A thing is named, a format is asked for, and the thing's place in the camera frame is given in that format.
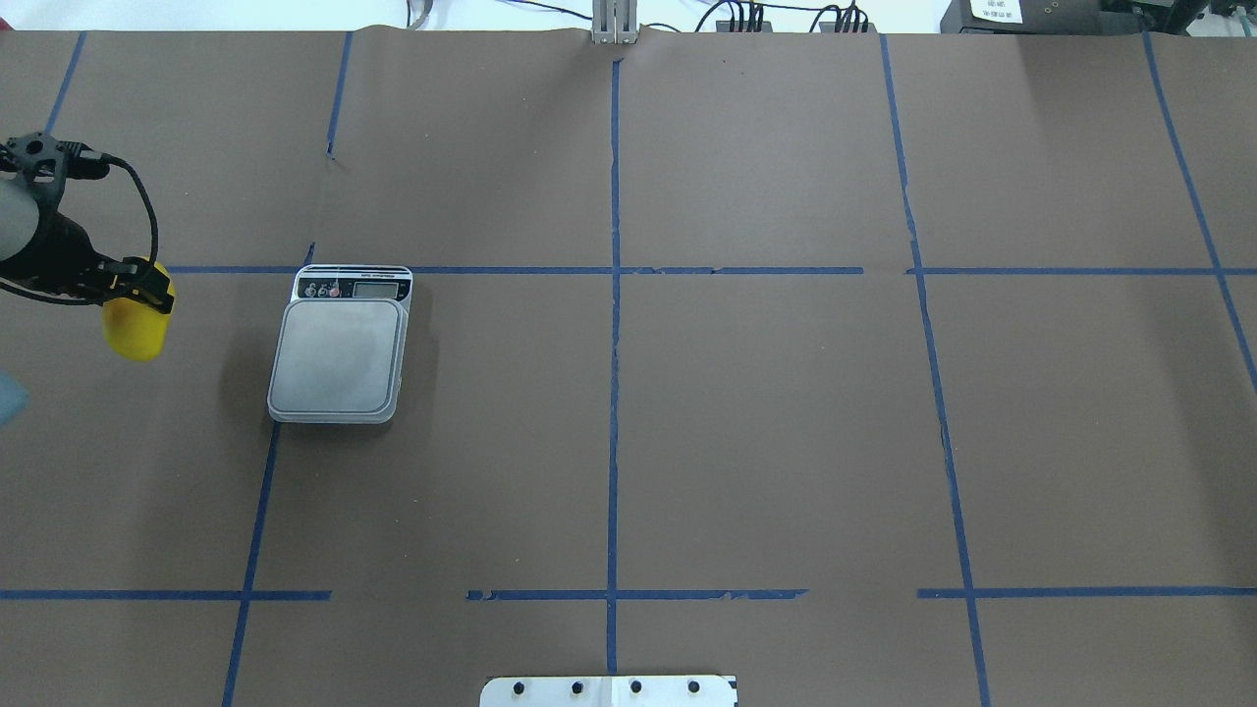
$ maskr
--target digital kitchen scale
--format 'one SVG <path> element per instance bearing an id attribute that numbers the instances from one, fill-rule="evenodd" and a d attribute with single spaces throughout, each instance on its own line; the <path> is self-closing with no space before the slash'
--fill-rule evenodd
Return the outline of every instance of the digital kitchen scale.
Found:
<path id="1" fill-rule="evenodd" d="M 396 265 L 298 270 L 270 372 L 270 416 L 326 424 L 392 418 L 412 279 L 409 268 Z"/>

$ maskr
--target white label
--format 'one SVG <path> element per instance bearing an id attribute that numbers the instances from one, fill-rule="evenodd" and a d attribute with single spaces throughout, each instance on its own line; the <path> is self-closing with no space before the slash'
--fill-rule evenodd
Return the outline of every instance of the white label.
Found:
<path id="1" fill-rule="evenodd" d="M 969 0 L 969 8 L 983 20 L 1021 24 L 1021 0 Z"/>

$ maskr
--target white wall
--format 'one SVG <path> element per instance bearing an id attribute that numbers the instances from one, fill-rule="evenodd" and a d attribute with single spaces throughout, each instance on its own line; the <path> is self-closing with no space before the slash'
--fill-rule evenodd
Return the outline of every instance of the white wall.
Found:
<path id="1" fill-rule="evenodd" d="M 358 29 L 367 25 L 402 26 L 406 0 L 0 0 L 0 16 L 18 29 Z M 411 0 L 415 9 L 422 0 Z M 821 6 L 825 3 L 776 0 L 782 5 Z M 549 0 L 552 5 L 590 14 L 588 0 Z M 862 0 L 877 29 L 885 33 L 935 33 L 948 0 Z M 641 23 L 667 23 L 694 29 L 706 10 L 699 0 L 639 0 Z M 727 18 L 718 10 L 715 18 Z M 806 31 L 812 13 L 769 9 L 764 18 L 774 31 Z M 425 29 L 535 30 L 585 28 L 588 23 L 503 0 L 435 0 Z M 1192 28 L 1197 35 L 1242 36 L 1238 20 L 1214 15 Z"/>

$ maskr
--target light blue object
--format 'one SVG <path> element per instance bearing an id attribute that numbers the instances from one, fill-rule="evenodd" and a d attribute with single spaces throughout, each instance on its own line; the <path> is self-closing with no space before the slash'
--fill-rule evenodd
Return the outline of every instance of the light blue object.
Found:
<path id="1" fill-rule="evenodd" d="M 9 424 L 9 420 L 26 406 L 28 399 L 30 395 L 26 394 L 26 389 L 0 371 L 0 428 Z"/>

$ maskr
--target yellow object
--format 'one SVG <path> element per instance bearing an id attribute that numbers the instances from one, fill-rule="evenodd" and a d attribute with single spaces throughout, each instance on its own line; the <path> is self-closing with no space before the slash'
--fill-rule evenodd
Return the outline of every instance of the yellow object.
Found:
<path id="1" fill-rule="evenodd" d="M 170 277 L 161 263 L 156 263 L 156 268 Z M 175 294 L 173 282 L 170 283 L 168 292 Z M 170 315 L 119 297 L 102 306 L 101 323 L 104 326 L 104 341 L 121 356 L 132 361 L 152 361 L 166 343 Z"/>

